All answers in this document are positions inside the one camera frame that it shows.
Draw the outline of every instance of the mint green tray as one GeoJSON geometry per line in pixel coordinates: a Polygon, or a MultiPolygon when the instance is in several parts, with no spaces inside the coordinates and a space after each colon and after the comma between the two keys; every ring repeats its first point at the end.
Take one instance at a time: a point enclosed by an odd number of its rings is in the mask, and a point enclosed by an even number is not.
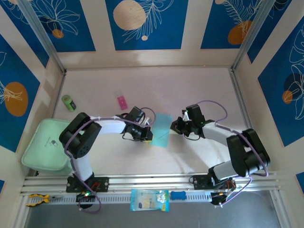
{"type": "Polygon", "coordinates": [[[55,119],[41,121],[22,156],[22,164],[40,172],[68,175],[72,167],[59,136],[69,123],[55,119]]]}

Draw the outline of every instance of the gray floor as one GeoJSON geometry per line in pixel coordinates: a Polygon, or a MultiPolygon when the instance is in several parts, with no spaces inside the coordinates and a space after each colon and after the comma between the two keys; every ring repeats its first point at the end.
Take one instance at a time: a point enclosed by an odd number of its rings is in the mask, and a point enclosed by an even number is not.
{"type": "Polygon", "coordinates": [[[26,228],[277,228],[270,195],[243,192],[224,208],[211,203],[171,203],[170,212],[131,212],[129,204],[105,204],[98,214],[76,205],[41,205],[30,209],[26,228]]]}

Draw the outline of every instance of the yellow pliers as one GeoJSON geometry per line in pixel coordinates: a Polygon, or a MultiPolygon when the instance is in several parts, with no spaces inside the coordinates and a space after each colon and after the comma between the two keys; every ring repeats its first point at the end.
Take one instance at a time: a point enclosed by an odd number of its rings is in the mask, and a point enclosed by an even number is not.
{"type": "Polygon", "coordinates": [[[33,197],[40,197],[40,198],[42,198],[42,201],[39,201],[37,203],[28,203],[27,204],[28,207],[35,207],[35,206],[38,206],[38,205],[40,205],[42,203],[49,203],[50,200],[55,200],[55,199],[62,198],[63,196],[51,196],[51,195],[31,194],[28,197],[29,198],[33,198],[33,197]]]}

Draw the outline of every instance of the green cylinder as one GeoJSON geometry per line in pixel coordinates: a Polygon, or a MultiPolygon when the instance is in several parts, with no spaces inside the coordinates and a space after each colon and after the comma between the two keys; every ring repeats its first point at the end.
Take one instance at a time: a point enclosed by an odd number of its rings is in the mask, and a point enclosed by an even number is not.
{"type": "Polygon", "coordinates": [[[66,108],[70,111],[73,112],[76,110],[76,105],[70,95],[64,95],[61,98],[62,102],[65,104],[66,108]]]}

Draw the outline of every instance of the pink object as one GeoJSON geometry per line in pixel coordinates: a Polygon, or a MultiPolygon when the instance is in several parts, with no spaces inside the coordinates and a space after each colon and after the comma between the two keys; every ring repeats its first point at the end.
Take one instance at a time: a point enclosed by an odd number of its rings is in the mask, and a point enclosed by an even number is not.
{"type": "Polygon", "coordinates": [[[124,96],[119,96],[117,98],[117,100],[118,100],[118,104],[119,104],[121,110],[125,110],[125,109],[128,108],[128,105],[127,105],[127,103],[125,101],[124,96]]]}

